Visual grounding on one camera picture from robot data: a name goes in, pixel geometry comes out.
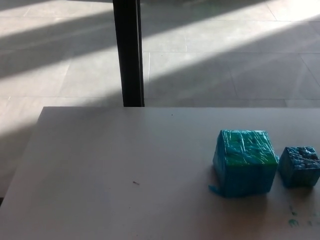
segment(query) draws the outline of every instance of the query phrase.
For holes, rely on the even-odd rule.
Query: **white table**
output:
[[[269,194],[240,199],[208,190],[221,129],[267,130],[278,154],[320,152],[317,109],[48,107],[0,208],[0,239],[319,239],[320,182],[287,190],[276,177]]]

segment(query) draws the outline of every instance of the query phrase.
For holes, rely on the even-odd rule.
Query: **black pole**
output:
[[[113,0],[124,107],[144,107],[140,0]]]

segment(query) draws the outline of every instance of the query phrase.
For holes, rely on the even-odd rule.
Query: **large blue cube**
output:
[[[320,177],[320,160],[315,149],[286,147],[279,160],[279,173],[288,188],[313,187]]]
[[[267,132],[222,130],[213,167],[219,193],[234,198],[269,192],[278,161]]]

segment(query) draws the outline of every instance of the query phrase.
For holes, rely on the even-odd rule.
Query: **blue tape-wrapped box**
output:
[[[313,187],[320,177],[320,160],[311,146],[286,147],[278,170],[288,188]]]
[[[270,191],[278,159],[267,132],[221,130],[213,167],[222,196],[244,197]]]

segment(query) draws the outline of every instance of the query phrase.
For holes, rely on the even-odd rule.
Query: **gray floor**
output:
[[[0,197],[43,106],[121,106],[111,0],[0,1]],[[147,106],[320,107],[319,0],[141,0]]]

